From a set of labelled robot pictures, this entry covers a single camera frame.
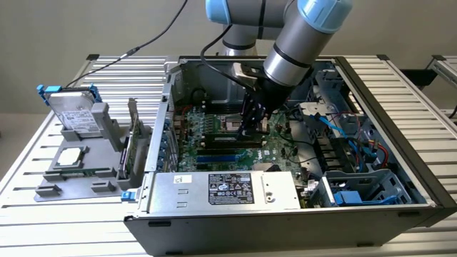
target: robotic arm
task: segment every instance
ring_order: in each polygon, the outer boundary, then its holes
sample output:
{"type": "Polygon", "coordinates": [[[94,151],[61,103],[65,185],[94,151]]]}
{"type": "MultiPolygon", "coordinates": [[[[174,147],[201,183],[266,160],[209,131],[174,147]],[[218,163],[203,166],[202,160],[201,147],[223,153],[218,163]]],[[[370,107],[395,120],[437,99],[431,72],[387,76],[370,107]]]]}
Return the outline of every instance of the robotic arm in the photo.
{"type": "Polygon", "coordinates": [[[310,65],[351,9],[351,0],[206,0],[206,16],[222,24],[274,23],[282,7],[283,27],[262,67],[233,64],[233,75],[251,85],[242,103],[239,134],[269,133],[266,120],[306,79],[310,65]]]}

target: blue latch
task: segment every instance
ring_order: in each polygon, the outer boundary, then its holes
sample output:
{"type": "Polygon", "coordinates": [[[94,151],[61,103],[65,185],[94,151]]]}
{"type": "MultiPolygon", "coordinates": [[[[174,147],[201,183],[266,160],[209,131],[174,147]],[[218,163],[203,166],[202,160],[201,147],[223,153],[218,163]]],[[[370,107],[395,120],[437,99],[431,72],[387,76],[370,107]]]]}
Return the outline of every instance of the blue latch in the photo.
{"type": "Polygon", "coordinates": [[[46,106],[49,106],[48,99],[44,96],[44,89],[42,88],[44,88],[42,85],[37,85],[36,91],[37,91],[38,96],[42,98],[42,102],[45,103],[46,106]]]}
{"type": "Polygon", "coordinates": [[[61,86],[48,86],[44,92],[48,93],[58,93],[62,90],[61,86]]]}
{"type": "Polygon", "coordinates": [[[122,191],[121,202],[134,202],[134,201],[135,201],[135,192],[122,191]]]}
{"type": "Polygon", "coordinates": [[[101,103],[101,97],[98,93],[98,88],[93,86],[93,83],[89,85],[88,90],[90,90],[93,97],[94,97],[94,102],[101,103]]]}

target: hard drive label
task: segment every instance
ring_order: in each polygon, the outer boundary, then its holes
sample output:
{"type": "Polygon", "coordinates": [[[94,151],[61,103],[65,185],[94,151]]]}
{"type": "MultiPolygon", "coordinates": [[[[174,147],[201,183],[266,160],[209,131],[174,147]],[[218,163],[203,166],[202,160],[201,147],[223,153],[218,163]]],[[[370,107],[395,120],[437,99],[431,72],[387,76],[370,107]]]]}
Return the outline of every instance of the hard drive label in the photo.
{"type": "Polygon", "coordinates": [[[72,127],[76,133],[99,131],[89,110],[62,111],[61,114],[64,116],[66,124],[72,127]]]}

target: gray floor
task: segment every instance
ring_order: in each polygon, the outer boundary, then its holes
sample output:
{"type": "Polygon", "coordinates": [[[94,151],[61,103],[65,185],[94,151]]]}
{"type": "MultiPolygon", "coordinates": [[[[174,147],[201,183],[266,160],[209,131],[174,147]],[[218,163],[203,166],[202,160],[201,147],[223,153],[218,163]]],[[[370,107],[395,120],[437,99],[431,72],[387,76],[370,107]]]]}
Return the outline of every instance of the gray floor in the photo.
{"type": "Polygon", "coordinates": [[[0,179],[21,153],[46,114],[0,114],[0,179]]]}

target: motherboard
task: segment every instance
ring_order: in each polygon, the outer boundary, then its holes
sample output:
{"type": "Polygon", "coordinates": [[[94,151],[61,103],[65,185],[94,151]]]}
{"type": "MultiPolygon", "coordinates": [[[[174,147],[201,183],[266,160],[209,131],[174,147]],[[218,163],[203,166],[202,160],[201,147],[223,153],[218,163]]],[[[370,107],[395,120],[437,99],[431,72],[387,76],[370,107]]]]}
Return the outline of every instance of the motherboard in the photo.
{"type": "Polygon", "coordinates": [[[206,114],[201,108],[193,107],[174,122],[179,126],[178,172],[290,171],[295,182],[301,184],[302,168],[294,146],[283,139],[290,138],[290,129],[285,128],[282,111],[273,114],[269,120],[270,134],[257,135],[257,138],[247,141],[234,139],[241,122],[237,114],[206,114]]]}

